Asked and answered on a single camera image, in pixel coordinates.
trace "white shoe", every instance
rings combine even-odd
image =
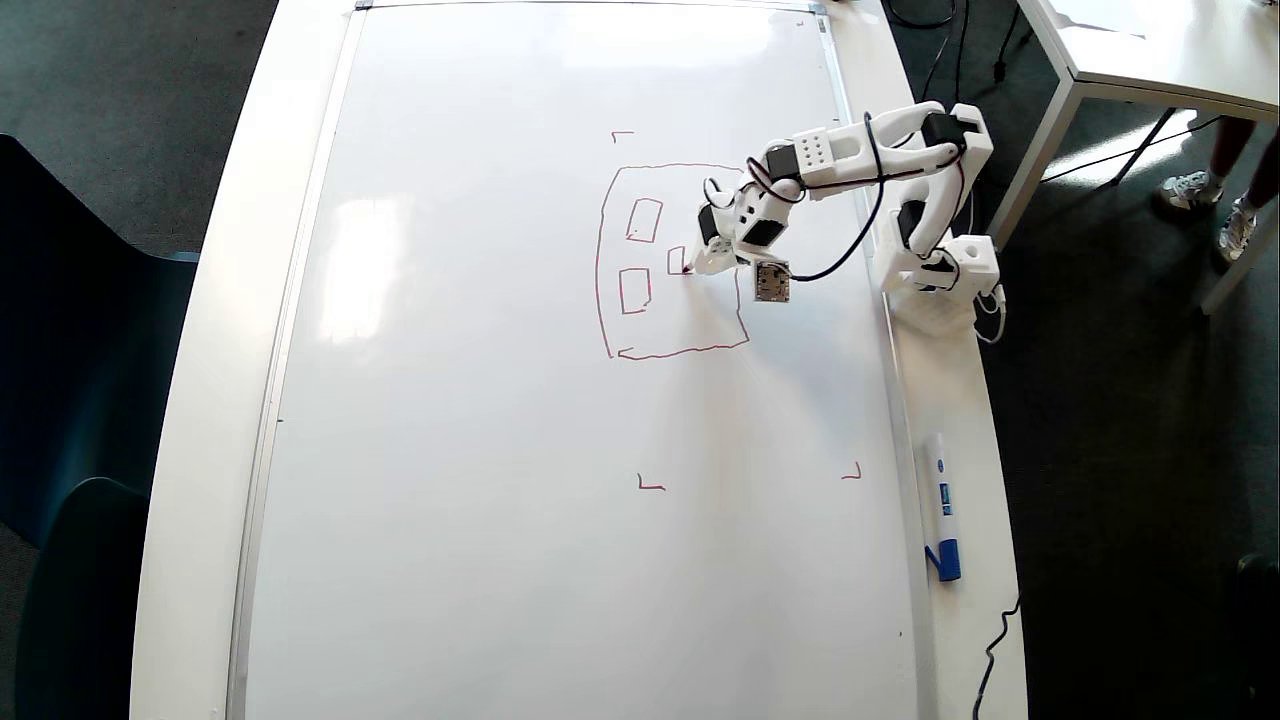
[[[1213,245],[1213,250],[1217,251],[1217,259],[1228,266],[1240,259],[1244,249],[1249,246],[1249,236],[1253,234],[1253,228],[1258,225],[1256,214],[1247,215],[1240,209],[1243,200],[1240,197],[1231,204],[1231,214],[1222,223],[1222,229],[1217,231],[1217,242]]]
[[[1190,213],[1207,210],[1216,205],[1222,199],[1222,188],[1213,187],[1208,173],[1201,170],[1166,178],[1156,188],[1156,199],[1170,210]]]

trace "chair backrest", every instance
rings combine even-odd
[[[147,497],[108,478],[61,503],[23,607],[18,720],[128,717],[146,527]]]
[[[28,542],[82,478],[150,488],[193,277],[0,135],[0,521]]]

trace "gray carpet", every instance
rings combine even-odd
[[[899,0],[914,18],[946,4]],[[273,5],[0,1],[0,131],[129,242],[198,250]],[[1036,131],[1039,118],[1025,108],[1043,108],[1053,91],[1036,40],[1016,44],[1025,23],[1007,79],[992,82],[1012,5],[975,3],[965,44],[961,97],[983,109],[996,141],[979,227]],[[945,31],[893,32],[919,92]],[[947,105],[954,49],[931,90]],[[1064,152],[1160,111],[1085,102]],[[1276,552],[1277,256],[1272,249],[1216,316],[1196,314],[1216,278],[1207,242],[1225,208],[1185,227],[1151,213],[1151,187],[1203,165],[1212,128],[1171,142],[1180,158],[1140,168],[1119,188],[1080,177],[1043,184],[1001,256],[1009,333],[984,363],[1033,717],[1233,717],[1243,708],[1222,579],[1240,553]],[[1229,197],[1265,142],[1260,129]],[[33,556],[0,532],[0,719],[12,716]]]

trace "table leg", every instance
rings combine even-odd
[[[1009,236],[1012,234],[1018,219],[1023,217],[1023,210],[1030,202],[1036,186],[1044,176],[1044,168],[1057,152],[1057,145],[1062,142],[1062,136],[1066,133],[1068,126],[1071,124],[1071,118],[1075,117],[1075,110],[1080,106],[1083,96],[1079,85],[1070,77],[1059,81],[1053,99],[1048,101],[1048,108],[1044,110],[1044,119],[1041,120],[1039,129],[1036,131],[1036,137],[1032,138],[1032,143],[1027,149],[1027,155],[1018,165],[1014,182],[1009,184],[1005,199],[1000,201],[1000,208],[996,209],[996,215],[991,219],[988,234],[996,242],[997,249],[1004,249],[1009,242]]]
[[[1276,241],[1276,234],[1280,232],[1280,227],[1277,227],[1280,206],[1275,202],[1271,205],[1271,211],[1254,228],[1253,236],[1249,238],[1249,246],[1244,249],[1244,254],[1240,255],[1239,260],[1231,263],[1222,279],[1217,281],[1213,288],[1208,291],[1208,295],[1204,296],[1204,300],[1201,302],[1201,313],[1206,315],[1216,313],[1222,301],[1226,300],[1226,296],[1244,279],[1244,274],[1257,264],[1260,258],[1266,255],[1267,249]]]
[[[1133,155],[1129,155],[1129,159],[1124,161],[1124,167],[1120,168],[1120,172],[1116,173],[1116,177],[1111,178],[1108,184],[1111,184],[1112,187],[1120,184],[1120,181],[1123,181],[1124,177],[1129,173],[1129,168],[1132,168],[1133,164],[1138,161],[1138,158],[1142,155],[1143,150],[1146,150],[1151,145],[1151,141],[1156,140],[1156,135],[1161,131],[1161,128],[1165,127],[1165,123],[1169,122],[1169,118],[1174,117],[1175,111],[1178,111],[1178,108],[1169,108],[1165,110],[1162,115],[1160,115],[1160,119],[1156,120],[1156,127],[1151,128],[1151,132],[1147,133],[1147,137],[1142,138],[1142,145],[1139,145],[1138,149],[1133,151]]]

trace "whiteboard surface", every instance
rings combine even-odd
[[[247,717],[915,716],[863,263],[788,305],[667,274],[698,181],[733,174],[698,165],[836,117],[806,13],[367,13],[275,427]],[[826,266],[855,206],[805,205],[780,251]]]

